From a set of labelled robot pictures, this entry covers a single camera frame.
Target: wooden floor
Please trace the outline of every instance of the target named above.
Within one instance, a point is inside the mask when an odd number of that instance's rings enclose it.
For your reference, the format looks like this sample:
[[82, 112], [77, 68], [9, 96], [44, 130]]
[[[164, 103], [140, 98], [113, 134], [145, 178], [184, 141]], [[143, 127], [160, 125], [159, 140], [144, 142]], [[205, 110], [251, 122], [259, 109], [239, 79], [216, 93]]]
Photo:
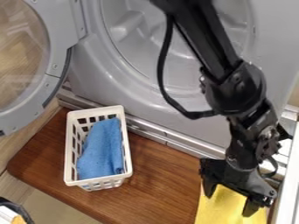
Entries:
[[198, 160], [129, 134], [134, 175], [121, 187], [85, 192], [63, 182], [67, 109], [9, 162], [16, 178], [104, 223], [193, 223], [198, 207]]

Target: laundry basket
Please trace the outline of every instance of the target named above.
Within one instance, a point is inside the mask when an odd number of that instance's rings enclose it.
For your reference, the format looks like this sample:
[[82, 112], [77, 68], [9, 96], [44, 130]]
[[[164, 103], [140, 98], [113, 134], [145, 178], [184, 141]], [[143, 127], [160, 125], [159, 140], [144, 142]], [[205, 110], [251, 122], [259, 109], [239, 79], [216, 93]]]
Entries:
[[[79, 180], [77, 160], [82, 155], [82, 145], [86, 140], [88, 131], [93, 127], [94, 123], [114, 117], [117, 117], [121, 124], [123, 173]], [[83, 109], [67, 114], [64, 177], [67, 186], [79, 186], [88, 192], [108, 189], [120, 186], [123, 180], [129, 178], [132, 174], [132, 161], [123, 106]]]

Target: door glass window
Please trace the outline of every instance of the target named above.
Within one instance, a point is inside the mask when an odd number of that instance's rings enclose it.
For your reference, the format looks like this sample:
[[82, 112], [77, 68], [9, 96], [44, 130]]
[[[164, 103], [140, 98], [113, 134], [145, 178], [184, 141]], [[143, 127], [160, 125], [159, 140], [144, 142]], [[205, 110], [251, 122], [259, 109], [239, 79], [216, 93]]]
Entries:
[[45, 76], [49, 43], [43, 23], [22, 0], [0, 1], [0, 112], [33, 94]]

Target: floor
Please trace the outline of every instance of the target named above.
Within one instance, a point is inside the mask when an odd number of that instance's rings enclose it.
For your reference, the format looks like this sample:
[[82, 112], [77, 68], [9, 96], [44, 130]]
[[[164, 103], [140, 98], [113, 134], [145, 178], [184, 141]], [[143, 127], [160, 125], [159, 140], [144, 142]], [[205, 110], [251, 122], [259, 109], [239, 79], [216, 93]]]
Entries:
[[25, 184], [5, 172], [0, 179], [0, 195], [23, 205], [36, 224], [101, 224], [55, 198]]

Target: yellow towel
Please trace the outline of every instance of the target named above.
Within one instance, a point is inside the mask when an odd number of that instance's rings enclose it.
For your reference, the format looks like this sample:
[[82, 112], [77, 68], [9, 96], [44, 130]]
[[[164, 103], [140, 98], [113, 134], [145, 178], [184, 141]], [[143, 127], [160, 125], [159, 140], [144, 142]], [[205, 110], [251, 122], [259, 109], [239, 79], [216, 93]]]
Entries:
[[217, 185], [210, 199], [202, 190], [195, 224], [266, 224], [266, 208], [260, 208], [251, 217], [242, 216], [246, 199], [245, 196], [222, 185]]

